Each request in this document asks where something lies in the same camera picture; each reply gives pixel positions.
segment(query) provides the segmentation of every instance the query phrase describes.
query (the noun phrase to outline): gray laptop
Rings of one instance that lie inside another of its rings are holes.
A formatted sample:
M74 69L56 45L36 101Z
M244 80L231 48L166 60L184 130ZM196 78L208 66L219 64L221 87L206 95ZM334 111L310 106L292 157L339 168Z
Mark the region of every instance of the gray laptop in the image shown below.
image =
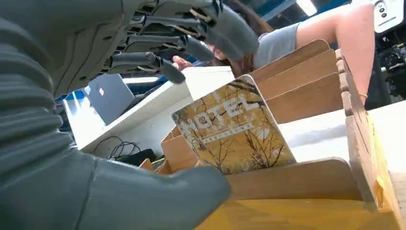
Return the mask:
M100 75L83 91L106 125L121 116L135 101L120 74Z

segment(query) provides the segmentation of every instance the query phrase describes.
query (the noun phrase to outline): bracelet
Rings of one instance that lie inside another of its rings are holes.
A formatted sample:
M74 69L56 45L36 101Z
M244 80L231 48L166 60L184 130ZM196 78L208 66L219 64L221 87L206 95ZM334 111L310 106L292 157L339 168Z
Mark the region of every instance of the bracelet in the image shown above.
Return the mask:
M363 93L358 93L361 97L365 97L366 99L368 98L368 95L363 94Z

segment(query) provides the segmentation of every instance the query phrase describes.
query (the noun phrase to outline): book cover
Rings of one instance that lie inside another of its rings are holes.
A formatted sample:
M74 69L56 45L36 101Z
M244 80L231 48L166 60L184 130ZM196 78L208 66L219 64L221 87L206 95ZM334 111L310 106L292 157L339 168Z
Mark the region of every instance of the book cover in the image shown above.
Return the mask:
M249 75L174 112L172 119L198 159L223 174L296 162Z

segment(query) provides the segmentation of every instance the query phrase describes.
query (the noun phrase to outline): laptop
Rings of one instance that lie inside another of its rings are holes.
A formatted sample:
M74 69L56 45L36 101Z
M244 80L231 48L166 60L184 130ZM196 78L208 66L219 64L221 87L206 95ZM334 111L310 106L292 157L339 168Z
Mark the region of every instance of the laptop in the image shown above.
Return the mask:
M223 174L296 163L250 75L174 112L172 119L200 163Z
M106 126L121 116L135 101L120 74L102 74L90 81L83 91Z

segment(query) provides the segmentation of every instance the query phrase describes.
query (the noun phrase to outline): wooden book holder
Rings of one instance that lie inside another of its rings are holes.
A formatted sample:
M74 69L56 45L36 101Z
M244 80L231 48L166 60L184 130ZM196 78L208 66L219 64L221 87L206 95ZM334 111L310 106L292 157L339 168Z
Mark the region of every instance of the wooden book holder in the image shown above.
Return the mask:
M198 229L402 228L379 139L341 52L317 40L251 76L278 123L344 109L350 162L318 159L228 175L230 200ZM162 148L163 174L195 167L178 130Z

